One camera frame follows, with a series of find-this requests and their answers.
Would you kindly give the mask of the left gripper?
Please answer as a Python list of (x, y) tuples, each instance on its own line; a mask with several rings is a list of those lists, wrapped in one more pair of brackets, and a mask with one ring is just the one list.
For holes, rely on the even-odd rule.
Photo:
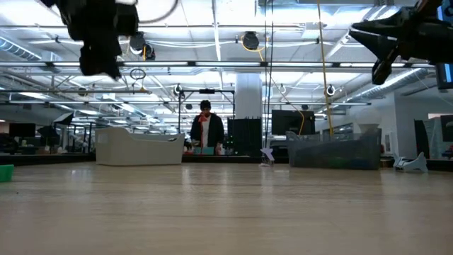
[[(58, 0), (63, 24), (72, 40), (105, 49), (119, 49), (116, 0)], [(121, 77), (116, 56), (105, 55), (88, 47), (81, 48), (79, 66), (84, 76), (106, 74)]]

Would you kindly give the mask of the black aluminium table frame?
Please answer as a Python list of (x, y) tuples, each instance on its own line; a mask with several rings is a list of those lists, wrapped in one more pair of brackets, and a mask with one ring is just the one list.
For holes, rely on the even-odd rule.
[[(0, 165), (13, 164), (15, 166), (94, 162), (95, 160), (95, 154), (0, 155)], [(183, 155), (182, 162), (252, 164), (259, 163), (261, 160), (259, 157)], [(429, 159), (427, 161), (427, 167), (430, 171), (453, 172), (453, 160), (447, 161)]]

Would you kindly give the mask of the grey translucent plastic bin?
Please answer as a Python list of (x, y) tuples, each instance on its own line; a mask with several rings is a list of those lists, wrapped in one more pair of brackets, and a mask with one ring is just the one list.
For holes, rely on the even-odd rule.
[(297, 135), (286, 133), (289, 165), (298, 168), (377, 170), (382, 130), (364, 133)]

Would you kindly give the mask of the white staple remover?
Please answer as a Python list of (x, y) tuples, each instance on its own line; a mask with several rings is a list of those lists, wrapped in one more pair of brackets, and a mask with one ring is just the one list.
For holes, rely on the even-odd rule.
[(409, 160), (405, 157), (400, 157), (394, 154), (393, 168), (395, 171), (421, 171), (423, 173), (428, 172), (427, 159), (425, 154), (421, 152), (415, 159)]

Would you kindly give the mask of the person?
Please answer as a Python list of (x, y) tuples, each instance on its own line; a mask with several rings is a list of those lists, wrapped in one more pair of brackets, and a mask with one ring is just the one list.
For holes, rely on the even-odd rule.
[(211, 103), (208, 100), (200, 102), (200, 114), (197, 115), (190, 129), (192, 146), (206, 148), (213, 147), (214, 155), (220, 155), (224, 141), (224, 125), (222, 119), (211, 112)]

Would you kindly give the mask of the white plastic bin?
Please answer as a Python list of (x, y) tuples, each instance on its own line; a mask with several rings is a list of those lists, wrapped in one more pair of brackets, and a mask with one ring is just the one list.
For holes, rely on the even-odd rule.
[(176, 165), (182, 162), (185, 136), (131, 133), (107, 127), (95, 133), (96, 163), (106, 166)]

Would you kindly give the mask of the black switched-off monitor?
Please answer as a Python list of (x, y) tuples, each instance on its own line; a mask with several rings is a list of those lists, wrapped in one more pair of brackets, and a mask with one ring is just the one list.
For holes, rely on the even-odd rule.
[(315, 134), (315, 115), (313, 111), (272, 110), (271, 133), (285, 135), (294, 132), (297, 135)]

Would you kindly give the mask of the black cabinet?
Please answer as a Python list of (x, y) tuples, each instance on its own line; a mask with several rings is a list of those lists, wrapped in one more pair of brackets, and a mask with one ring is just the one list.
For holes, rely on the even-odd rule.
[(226, 147), (233, 155), (258, 157), (261, 155), (263, 120), (261, 118), (229, 118)]

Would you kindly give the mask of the black stapler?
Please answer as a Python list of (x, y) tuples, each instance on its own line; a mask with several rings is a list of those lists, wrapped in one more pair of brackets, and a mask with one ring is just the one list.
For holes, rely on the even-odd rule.
[(402, 27), (390, 18), (353, 23), (349, 36), (370, 50), (379, 60), (396, 47)]

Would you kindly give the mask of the monitor with blue screen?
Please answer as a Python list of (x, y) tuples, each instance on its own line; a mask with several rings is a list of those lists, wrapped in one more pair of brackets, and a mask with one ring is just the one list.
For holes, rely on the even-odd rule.
[[(437, 8), (437, 18), (446, 21), (453, 28), (453, 0), (442, 0)], [(453, 60), (450, 63), (436, 65), (437, 87), (441, 89), (453, 89)]]

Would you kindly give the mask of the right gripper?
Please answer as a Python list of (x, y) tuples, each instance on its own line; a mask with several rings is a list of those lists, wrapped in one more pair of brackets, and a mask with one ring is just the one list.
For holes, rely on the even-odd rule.
[(393, 16), (397, 26), (396, 45), (372, 68), (372, 83), (383, 84), (397, 57), (428, 62), (453, 62), (453, 24), (439, 17), (437, 6), (404, 6)]

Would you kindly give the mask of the green mini stapler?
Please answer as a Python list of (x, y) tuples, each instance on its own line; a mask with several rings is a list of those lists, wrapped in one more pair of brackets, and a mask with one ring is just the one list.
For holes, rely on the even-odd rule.
[(14, 169), (12, 164), (0, 165), (0, 183), (11, 181)]

